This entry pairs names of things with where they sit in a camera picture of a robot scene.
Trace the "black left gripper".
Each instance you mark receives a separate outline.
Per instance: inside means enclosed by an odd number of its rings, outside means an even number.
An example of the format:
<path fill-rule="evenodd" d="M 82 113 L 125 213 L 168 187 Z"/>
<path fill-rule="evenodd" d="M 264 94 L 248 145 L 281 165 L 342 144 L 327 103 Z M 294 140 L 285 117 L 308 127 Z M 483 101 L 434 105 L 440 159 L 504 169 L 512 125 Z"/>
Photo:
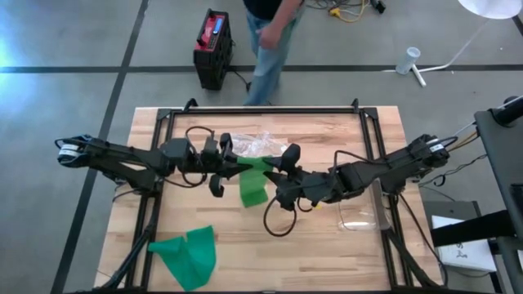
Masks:
<path fill-rule="evenodd" d="M 205 140 L 203 150 L 200 153 L 200 160 L 203 167 L 202 173 L 209 178 L 208 188 L 216 198 L 222 198 L 224 195 L 224 186 L 221 181 L 226 178 L 238 175 L 253 168 L 252 164 L 239 163 L 241 156 L 233 152 L 233 140 L 230 133 L 221 134 L 217 140 L 215 133 L 211 134 Z"/>

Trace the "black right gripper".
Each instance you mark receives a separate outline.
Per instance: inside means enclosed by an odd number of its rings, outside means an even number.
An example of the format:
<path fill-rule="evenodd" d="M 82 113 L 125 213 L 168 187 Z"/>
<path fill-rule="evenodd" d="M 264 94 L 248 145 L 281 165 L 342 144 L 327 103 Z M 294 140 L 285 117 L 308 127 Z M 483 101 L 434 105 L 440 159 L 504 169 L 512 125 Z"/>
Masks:
<path fill-rule="evenodd" d="M 264 171 L 263 175 L 276 185 L 276 201 L 287 211 L 294 210 L 301 198 L 309 200 L 313 207 L 331 199 L 331 176 L 305 171 L 297 164 L 300 157 L 301 147 L 291 144 L 281 156 L 266 159 L 266 164 L 278 172 Z"/>

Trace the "green woven bandage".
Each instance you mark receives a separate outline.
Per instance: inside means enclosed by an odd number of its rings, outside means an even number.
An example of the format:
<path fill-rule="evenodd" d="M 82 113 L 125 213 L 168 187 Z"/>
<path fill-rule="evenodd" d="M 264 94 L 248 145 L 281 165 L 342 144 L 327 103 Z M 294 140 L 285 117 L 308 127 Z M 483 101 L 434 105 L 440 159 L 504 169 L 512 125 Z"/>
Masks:
<path fill-rule="evenodd" d="M 239 174 L 239 193 L 245 208 L 265 203 L 268 196 L 265 190 L 267 178 L 264 172 L 271 172 L 273 167 L 264 162 L 265 158 L 238 158 L 238 163 L 251 167 Z"/>

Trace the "clear plastic bin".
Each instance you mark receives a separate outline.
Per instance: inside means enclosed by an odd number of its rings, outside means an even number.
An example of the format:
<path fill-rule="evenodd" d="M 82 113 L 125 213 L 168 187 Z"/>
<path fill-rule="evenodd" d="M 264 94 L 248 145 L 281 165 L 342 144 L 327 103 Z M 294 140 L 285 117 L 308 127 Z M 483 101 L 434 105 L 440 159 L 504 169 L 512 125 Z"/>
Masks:
<path fill-rule="evenodd" d="M 373 231 L 391 228 L 380 180 L 374 180 L 364 192 L 337 204 L 338 228 L 349 231 Z"/>

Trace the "green flat elastic band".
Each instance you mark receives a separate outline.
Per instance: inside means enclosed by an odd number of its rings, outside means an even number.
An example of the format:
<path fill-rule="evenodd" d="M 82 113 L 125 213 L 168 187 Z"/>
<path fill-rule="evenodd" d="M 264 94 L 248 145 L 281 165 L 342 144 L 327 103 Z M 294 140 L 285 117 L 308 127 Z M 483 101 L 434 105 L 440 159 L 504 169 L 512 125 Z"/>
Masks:
<path fill-rule="evenodd" d="M 188 231 L 185 237 L 151 243 L 148 251 L 159 255 L 185 292 L 206 285 L 217 263 L 211 225 Z"/>

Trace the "person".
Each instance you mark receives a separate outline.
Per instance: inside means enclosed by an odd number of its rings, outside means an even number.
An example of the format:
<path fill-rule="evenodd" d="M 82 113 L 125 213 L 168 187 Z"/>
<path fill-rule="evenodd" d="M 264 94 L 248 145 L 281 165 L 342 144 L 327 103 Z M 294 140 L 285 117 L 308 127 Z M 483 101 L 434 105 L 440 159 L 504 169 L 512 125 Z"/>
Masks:
<path fill-rule="evenodd" d="M 251 50 L 256 57 L 253 80 L 250 83 L 247 106 L 268 105 L 279 85 L 279 79 L 288 58 L 293 31 L 298 25 L 305 0 L 242 0 L 246 9 Z M 282 29 L 276 49 L 267 50 L 259 45 L 258 31 L 267 25 Z"/>

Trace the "red and black battery box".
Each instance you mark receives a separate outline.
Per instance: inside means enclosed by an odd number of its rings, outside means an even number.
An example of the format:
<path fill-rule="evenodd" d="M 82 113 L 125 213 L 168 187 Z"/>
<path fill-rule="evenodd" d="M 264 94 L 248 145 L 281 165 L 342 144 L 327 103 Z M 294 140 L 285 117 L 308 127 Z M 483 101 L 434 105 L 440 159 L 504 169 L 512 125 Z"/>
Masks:
<path fill-rule="evenodd" d="M 232 59 L 229 14 L 208 8 L 193 50 L 193 61 L 203 89 L 219 91 Z"/>

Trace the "person's hand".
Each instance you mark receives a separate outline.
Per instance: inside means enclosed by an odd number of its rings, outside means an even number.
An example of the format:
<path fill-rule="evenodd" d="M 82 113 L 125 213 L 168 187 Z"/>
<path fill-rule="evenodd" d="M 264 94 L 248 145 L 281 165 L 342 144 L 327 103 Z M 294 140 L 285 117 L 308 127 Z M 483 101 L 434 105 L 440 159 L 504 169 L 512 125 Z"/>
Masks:
<path fill-rule="evenodd" d="M 276 49 L 279 40 L 281 39 L 282 29 L 280 27 L 276 27 L 271 25 L 267 25 L 266 27 L 260 29 L 258 31 L 259 34 L 259 45 L 267 50 L 273 50 Z"/>

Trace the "white box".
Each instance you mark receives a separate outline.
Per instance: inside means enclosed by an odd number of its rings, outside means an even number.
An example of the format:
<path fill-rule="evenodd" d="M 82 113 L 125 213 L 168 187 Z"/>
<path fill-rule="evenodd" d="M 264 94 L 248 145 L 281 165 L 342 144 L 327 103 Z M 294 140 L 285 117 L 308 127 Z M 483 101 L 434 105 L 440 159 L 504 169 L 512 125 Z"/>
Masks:
<path fill-rule="evenodd" d="M 486 239 L 435 247 L 444 265 L 485 272 L 497 271 Z"/>

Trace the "grey metal cart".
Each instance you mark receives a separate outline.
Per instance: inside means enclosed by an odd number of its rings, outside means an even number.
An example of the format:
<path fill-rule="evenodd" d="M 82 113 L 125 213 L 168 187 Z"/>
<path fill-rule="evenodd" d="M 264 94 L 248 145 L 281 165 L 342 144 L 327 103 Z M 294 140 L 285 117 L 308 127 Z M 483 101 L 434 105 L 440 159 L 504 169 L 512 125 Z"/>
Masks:
<path fill-rule="evenodd" d="M 495 238 L 515 294 L 523 294 L 523 96 L 474 114 L 505 209 L 431 232 L 435 246 Z"/>

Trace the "white floor lamp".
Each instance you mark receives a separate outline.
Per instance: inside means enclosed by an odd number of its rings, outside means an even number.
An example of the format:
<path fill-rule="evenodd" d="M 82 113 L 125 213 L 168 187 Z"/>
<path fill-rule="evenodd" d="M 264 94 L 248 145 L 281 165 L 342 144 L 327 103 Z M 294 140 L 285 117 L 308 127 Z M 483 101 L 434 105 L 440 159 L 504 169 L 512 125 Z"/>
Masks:
<path fill-rule="evenodd" d="M 479 16 L 485 21 L 478 27 L 478 29 L 471 35 L 471 37 L 463 44 L 463 46 L 454 54 L 454 56 L 443 65 L 433 66 L 425 69 L 419 69 L 415 63 L 413 68 L 409 71 L 413 73 L 418 80 L 421 87 L 427 85 L 422 73 L 433 72 L 450 67 L 469 47 L 474 39 L 481 33 L 483 28 L 491 20 L 507 20 L 517 16 L 523 9 L 523 0 L 457 0 L 461 7 Z M 395 69 L 385 69 L 384 73 L 396 73 Z"/>

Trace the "black aluminium table frame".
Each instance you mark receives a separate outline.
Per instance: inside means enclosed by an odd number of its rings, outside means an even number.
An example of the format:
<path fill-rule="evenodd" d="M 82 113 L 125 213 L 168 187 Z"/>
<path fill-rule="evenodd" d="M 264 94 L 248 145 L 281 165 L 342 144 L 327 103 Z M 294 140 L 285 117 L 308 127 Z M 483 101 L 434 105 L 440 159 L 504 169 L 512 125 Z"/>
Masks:
<path fill-rule="evenodd" d="M 406 146 L 395 106 L 230 107 L 177 109 L 172 133 L 196 125 L 202 146 L 206 129 L 254 135 L 268 131 L 301 146 L 301 165 L 323 171 L 337 160 L 378 157 Z M 292 214 L 266 205 L 243 207 L 237 180 L 225 183 L 222 198 L 207 186 L 183 189 L 179 175 L 165 186 L 156 238 L 160 241 L 211 225 L 217 263 L 207 292 L 387 292 L 423 290 L 399 252 L 378 230 L 338 228 L 337 203 Z"/>

